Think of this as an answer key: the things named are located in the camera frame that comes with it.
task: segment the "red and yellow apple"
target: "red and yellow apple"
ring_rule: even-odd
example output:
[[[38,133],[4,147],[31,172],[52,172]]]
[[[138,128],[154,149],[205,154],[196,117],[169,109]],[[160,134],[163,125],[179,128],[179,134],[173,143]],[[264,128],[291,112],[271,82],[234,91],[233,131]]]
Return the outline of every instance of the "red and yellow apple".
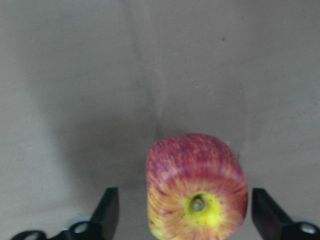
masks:
[[[246,178],[216,137],[191,133],[156,142],[146,179],[149,228],[159,240],[224,240],[246,217]]]

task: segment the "concrete surface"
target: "concrete surface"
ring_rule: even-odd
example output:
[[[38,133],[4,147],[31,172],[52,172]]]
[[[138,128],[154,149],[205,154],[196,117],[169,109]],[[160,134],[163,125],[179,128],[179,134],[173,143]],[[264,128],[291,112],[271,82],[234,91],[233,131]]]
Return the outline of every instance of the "concrete surface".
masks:
[[[154,239],[147,151],[189,132],[319,225],[319,43],[317,0],[0,0],[0,239],[52,237],[112,186],[114,240]],[[248,216],[229,239],[261,238]]]

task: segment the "red apple skin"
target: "red apple skin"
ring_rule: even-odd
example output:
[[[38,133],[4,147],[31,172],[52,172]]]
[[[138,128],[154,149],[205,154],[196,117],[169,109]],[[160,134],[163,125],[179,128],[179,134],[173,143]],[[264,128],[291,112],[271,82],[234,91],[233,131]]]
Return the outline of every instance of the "red apple skin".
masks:
[[[228,145],[216,137],[190,133],[156,142],[148,153],[146,180],[149,228],[160,240],[224,240],[246,217],[246,178]],[[217,201],[216,216],[210,213],[201,222],[187,216],[186,201],[198,193]]]

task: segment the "apple stem cavity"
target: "apple stem cavity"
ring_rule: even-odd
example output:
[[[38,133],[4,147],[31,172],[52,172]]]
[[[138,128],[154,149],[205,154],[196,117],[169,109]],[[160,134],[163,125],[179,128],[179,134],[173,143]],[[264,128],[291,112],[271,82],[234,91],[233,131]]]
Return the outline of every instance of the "apple stem cavity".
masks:
[[[205,206],[206,203],[200,195],[195,196],[191,201],[191,208],[195,212],[202,211],[205,208]]]

